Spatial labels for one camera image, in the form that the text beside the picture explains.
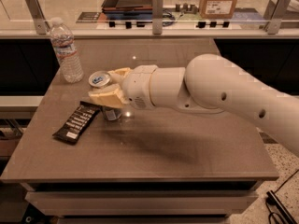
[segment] bottle cap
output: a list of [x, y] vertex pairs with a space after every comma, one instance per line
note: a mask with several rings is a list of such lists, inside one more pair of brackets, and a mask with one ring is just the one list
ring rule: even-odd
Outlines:
[[53, 24], [54, 26], [59, 26], [59, 25], [61, 25], [61, 24], [64, 23], [64, 20], [63, 20], [62, 18], [59, 18], [59, 17], [57, 17], [57, 18], [52, 18], [50, 21], [52, 22], [52, 24]]

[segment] cardboard box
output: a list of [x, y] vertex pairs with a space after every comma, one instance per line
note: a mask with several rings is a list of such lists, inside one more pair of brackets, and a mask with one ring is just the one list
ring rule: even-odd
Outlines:
[[231, 19], [237, 0], [200, 0], [203, 19]]

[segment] can lid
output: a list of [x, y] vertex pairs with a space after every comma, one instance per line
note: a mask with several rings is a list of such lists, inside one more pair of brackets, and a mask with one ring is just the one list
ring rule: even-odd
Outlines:
[[110, 83], [110, 81], [110, 73], [105, 71], [94, 72], [89, 78], [90, 85], [95, 88], [104, 88]]
[[52, 22], [52, 24], [54, 26], [59, 26], [59, 25], [64, 23], [64, 20], [62, 18], [59, 18], [59, 17], [52, 18], [50, 21]]

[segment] speckled floor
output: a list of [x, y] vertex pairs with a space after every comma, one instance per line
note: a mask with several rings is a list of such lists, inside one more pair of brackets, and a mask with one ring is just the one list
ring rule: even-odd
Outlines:
[[[277, 181], [263, 182], [257, 189], [259, 198], [243, 214], [231, 215], [229, 218], [231, 224], [269, 223], [269, 211], [265, 204], [266, 192], [269, 190], [276, 191], [285, 180], [299, 170], [299, 158], [291, 154], [282, 145], [265, 144], [265, 148], [279, 172], [279, 179]], [[299, 222], [299, 173], [297, 172], [276, 195], [291, 213], [292, 217]]]

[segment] table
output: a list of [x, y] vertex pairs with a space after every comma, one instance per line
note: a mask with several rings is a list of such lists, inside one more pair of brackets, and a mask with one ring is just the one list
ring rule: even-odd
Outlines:
[[212, 39], [82, 39], [85, 77], [52, 81], [2, 181], [21, 183], [45, 215], [212, 215], [243, 212], [265, 180], [278, 178], [256, 127], [232, 114], [202, 118], [158, 107], [109, 122], [99, 114], [75, 146], [52, 138], [89, 101], [95, 71], [140, 64], [186, 66], [219, 54]]

